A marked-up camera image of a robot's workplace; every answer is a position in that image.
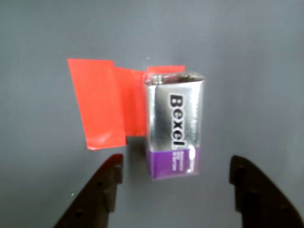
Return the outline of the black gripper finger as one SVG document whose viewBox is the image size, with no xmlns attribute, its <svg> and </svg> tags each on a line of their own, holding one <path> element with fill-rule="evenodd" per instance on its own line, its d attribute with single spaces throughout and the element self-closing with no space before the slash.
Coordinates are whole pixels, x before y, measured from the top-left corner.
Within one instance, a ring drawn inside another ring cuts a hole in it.
<svg viewBox="0 0 304 228">
<path fill-rule="evenodd" d="M 56 228 L 106 228 L 115 210 L 117 186 L 123 182 L 122 154 L 110 156 L 65 211 Z"/>
<path fill-rule="evenodd" d="M 304 222 L 283 192 L 250 160 L 234 155 L 229 182 L 244 228 L 302 228 Z"/>
</svg>

